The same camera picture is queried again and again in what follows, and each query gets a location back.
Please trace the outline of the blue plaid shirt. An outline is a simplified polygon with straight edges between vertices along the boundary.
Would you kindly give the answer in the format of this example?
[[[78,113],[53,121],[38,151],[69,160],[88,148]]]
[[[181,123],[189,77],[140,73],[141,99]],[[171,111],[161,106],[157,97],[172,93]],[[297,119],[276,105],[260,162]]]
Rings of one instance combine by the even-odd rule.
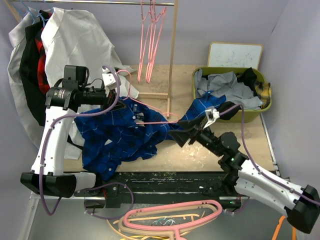
[[[169,131],[181,129],[177,123],[137,125],[135,120],[161,122],[166,119],[152,108],[124,99],[121,98],[126,108],[74,119],[84,139],[82,167],[104,181],[112,177],[122,162],[155,156],[157,145],[172,139]]]

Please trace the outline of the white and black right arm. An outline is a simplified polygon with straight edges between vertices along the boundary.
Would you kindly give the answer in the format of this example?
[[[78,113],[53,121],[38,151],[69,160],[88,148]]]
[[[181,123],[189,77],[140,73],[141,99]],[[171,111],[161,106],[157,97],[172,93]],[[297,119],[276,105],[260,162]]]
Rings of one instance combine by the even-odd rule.
[[[204,117],[184,120],[179,125],[181,128],[170,130],[169,135],[180,147],[198,142],[220,158],[218,164],[226,173],[222,183],[226,195],[238,193],[253,198],[284,215],[297,230],[311,233],[320,216],[320,196],[313,186],[302,187],[259,166],[240,152],[233,132],[215,136],[204,127]]]

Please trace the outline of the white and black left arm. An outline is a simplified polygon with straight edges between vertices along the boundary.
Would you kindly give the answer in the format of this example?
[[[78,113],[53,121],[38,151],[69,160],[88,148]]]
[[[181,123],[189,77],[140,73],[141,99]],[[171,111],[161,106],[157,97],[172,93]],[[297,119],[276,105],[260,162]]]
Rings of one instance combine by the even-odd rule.
[[[111,67],[111,76],[102,79],[102,86],[88,84],[90,71],[85,66],[66,65],[63,78],[46,93],[45,126],[37,157],[29,172],[23,172],[20,182],[38,195],[70,198],[75,192],[86,190],[91,196],[103,191],[103,184],[91,172],[64,172],[65,151],[74,118],[82,105],[99,105],[102,111],[123,107],[119,101],[121,81]]]

